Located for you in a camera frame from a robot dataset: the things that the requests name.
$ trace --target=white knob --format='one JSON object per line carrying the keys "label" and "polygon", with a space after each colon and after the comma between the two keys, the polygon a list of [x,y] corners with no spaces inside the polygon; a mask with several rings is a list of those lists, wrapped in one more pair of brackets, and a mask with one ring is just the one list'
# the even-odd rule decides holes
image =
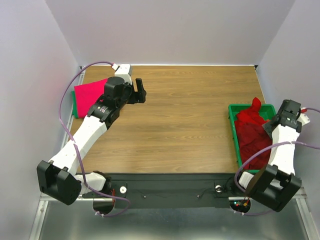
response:
{"label": "white knob", "polygon": [[120,187],[120,193],[125,194],[127,192],[127,188],[125,186]]}

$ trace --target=pink cloth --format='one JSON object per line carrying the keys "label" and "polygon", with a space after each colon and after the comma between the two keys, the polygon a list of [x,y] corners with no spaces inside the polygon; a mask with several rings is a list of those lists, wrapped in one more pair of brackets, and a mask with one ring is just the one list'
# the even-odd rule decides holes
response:
{"label": "pink cloth", "polygon": [[104,93],[106,79],[74,87],[75,102],[79,118],[84,118],[90,107]]}

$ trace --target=red towel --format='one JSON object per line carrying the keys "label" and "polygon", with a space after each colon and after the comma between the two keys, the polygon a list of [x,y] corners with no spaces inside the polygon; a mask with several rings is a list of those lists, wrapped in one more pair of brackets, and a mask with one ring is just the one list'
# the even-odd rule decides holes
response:
{"label": "red towel", "polygon": [[[262,124],[265,121],[260,115],[259,110],[261,108],[261,101],[258,98],[254,98],[251,107],[240,111],[234,122],[236,135],[238,138],[240,156],[242,163],[246,162],[252,155],[258,151],[272,145],[272,139],[268,136]],[[268,150],[255,159],[253,159],[249,165],[244,169],[261,169],[268,163],[271,150]]]}
{"label": "red towel", "polygon": [[90,107],[104,93],[107,79],[82,84],[74,87],[75,101],[79,118],[84,118]]}

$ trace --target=gray floor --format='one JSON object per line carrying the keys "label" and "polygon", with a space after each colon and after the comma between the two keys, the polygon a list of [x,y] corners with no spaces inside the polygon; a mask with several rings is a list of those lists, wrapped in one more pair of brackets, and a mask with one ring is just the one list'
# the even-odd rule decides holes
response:
{"label": "gray floor", "polygon": [[[252,212],[264,211],[256,202]],[[91,201],[50,201],[41,240],[305,240],[293,199],[279,213],[241,216],[229,209],[130,209],[113,218],[94,215]]]}

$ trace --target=table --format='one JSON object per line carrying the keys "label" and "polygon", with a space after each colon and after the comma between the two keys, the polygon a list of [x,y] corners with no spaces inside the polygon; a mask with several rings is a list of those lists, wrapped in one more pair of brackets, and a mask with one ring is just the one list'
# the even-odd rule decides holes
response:
{"label": "table", "polygon": [[[92,66],[83,83],[114,75]],[[253,66],[133,66],[144,104],[127,104],[84,158],[86,172],[234,173],[229,104],[264,102]],[[75,119],[71,133],[82,123]]]}

